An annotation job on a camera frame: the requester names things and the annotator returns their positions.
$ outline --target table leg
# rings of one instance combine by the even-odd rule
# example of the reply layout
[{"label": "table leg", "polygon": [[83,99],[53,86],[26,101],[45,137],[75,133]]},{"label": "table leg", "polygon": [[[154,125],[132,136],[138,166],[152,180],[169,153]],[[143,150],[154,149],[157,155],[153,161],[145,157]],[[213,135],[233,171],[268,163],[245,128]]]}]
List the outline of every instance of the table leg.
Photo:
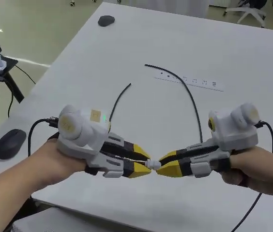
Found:
[{"label": "table leg", "polygon": [[16,85],[15,81],[13,80],[12,76],[10,75],[10,73],[8,72],[4,78],[8,81],[9,85],[7,85],[7,87],[13,92],[13,95],[15,97],[15,99],[21,103],[22,100],[24,100],[24,95],[22,94],[22,92],[20,91],[20,89],[18,88],[18,86]]}]

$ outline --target black stand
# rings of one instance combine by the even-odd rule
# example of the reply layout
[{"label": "black stand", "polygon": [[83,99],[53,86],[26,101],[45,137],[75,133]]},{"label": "black stand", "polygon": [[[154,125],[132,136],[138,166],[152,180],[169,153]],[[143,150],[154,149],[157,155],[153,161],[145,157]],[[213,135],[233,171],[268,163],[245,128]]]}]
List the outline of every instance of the black stand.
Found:
[{"label": "black stand", "polygon": [[2,57],[2,59],[6,61],[6,68],[1,71],[0,76],[8,81],[9,85],[7,85],[7,87],[13,92],[15,99],[20,103],[25,97],[9,73],[9,71],[18,63],[18,60],[7,57]]}]

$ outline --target computer mouse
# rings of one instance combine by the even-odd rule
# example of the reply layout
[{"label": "computer mouse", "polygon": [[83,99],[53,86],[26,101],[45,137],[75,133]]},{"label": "computer mouse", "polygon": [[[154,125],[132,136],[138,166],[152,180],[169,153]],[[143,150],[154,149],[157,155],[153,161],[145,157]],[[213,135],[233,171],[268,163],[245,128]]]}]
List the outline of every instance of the computer mouse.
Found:
[{"label": "computer mouse", "polygon": [[98,24],[101,27],[107,27],[108,25],[112,24],[115,22],[115,18],[110,15],[104,15],[99,18]]},{"label": "computer mouse", "polygon": [[19,129],[13,129],[0,138],[0,160],[13,158],[26,140],[26,133]]}]

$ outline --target hand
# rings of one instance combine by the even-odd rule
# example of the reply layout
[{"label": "hand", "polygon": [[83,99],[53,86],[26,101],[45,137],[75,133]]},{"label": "hand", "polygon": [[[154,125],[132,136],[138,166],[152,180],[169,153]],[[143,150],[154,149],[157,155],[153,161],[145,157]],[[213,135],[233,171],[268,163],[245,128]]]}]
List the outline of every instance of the hand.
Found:
[{"label": "hand", "polygon": [[73,173],[85,170],[84,160],[65,156],[57,150],[56,143],[57,139],[48,140],[25,160],[31,169],[36,170],[35,174],[40,178],[41,184],[38,189],[61,182]]},{"label": "hand", "polygon": [[230,157],[231,170],[222,173],[228,184],[238,185],[243,180],[241,170],[249,178],[247,186],[257,192],[273,195],[273,154],[254,147]]}]

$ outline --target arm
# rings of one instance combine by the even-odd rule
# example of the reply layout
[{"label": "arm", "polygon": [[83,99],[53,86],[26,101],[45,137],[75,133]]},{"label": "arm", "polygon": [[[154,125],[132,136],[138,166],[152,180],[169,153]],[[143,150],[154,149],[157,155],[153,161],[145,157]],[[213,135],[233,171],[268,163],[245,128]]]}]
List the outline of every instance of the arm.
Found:
[{"label": "arm", "polygon": [[273,195],[273,154],[260,147],[254,147],[230,157],[232,169],[222,173],[228,184],[238,185],[243,179],[240,169],[249,178],[247,185],[252,190]]},{"label": "arm", "polygon": [[62,155],[56,149],[56,140],[51,140],[29,158],[1,173],[0,232],[33,192],[85,170],[85,165],[84,161]]}]

